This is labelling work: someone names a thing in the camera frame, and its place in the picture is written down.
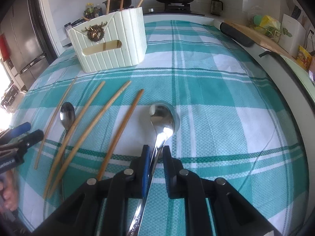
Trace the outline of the person's left hand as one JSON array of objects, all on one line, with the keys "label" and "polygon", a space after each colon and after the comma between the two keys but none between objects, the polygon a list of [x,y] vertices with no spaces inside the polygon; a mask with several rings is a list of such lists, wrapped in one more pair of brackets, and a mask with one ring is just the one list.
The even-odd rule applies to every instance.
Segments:
[{"label": "person's left hand", "polygon": [[4,204],[1,206],[10,211],[15,211],[18,207],[19,193],[14,171],[9,170],[1,174],[1,193],[3,195]]}]

